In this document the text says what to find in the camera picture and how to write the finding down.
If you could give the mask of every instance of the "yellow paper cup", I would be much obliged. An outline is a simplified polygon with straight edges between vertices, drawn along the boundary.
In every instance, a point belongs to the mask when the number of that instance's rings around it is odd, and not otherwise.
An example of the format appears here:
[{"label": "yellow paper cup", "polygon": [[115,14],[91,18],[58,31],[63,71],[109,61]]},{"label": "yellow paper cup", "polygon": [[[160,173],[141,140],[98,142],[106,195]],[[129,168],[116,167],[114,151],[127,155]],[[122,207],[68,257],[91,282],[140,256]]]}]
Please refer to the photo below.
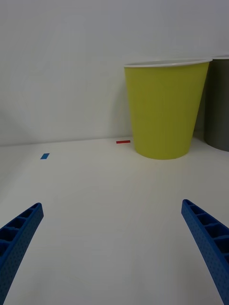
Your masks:
[{"label": "yellow paper cup", "polygon": [[125,65],[134,144],[139,154],[174,159],[188,152],[211,60]]}]

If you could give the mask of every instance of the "blue tape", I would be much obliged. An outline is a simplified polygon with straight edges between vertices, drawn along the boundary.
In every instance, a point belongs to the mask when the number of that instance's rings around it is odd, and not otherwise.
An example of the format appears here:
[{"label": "blue tape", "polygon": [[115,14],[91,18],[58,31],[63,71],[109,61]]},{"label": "blue tape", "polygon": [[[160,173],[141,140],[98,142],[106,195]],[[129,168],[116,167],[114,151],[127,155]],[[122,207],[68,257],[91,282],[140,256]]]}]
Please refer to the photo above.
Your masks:
[{"label": "blue tape", "polygon": [[47,159],[49,156],[49,153],[44,153],[44,155],[41,157],[41,160]]}]

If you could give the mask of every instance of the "red tape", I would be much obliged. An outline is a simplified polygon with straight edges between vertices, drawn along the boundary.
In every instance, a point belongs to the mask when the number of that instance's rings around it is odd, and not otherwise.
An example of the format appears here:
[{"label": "red tape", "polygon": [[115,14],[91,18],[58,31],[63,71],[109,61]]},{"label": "red tape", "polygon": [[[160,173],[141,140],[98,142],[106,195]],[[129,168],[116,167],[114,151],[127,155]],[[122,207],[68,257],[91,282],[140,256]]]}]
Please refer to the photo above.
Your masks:
[{"label": "red tape", "polygon": [[130,143],[130,140],[116,141],[116,144],[122,144],[122,143]]}]

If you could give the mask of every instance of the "dark gray container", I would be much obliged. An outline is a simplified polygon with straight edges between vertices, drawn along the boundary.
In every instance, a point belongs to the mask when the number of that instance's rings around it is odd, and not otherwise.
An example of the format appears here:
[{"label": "dark gray container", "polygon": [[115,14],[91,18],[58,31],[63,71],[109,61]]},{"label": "dark gray container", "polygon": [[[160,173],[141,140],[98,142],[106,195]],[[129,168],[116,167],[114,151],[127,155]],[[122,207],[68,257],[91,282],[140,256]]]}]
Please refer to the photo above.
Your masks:
[{"label": "dark gray container", "polygon": [[206,79],[204,140],[229,152],[229,56],[209,64]]}]

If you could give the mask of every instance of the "white table surface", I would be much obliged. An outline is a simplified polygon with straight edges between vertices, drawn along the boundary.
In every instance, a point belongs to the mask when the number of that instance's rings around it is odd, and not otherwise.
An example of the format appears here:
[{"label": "white table surface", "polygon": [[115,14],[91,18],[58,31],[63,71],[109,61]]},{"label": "white table surface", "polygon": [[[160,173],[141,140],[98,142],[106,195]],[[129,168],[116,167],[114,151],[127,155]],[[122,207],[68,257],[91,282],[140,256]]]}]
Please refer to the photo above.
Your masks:
[{"label": "white table surface", "polygon": [[160,161],[115,141],[0,147],[0,227],[44,210],[4,305],[222,303],[181,204],[229,226],[229,153],[193,139]]}]

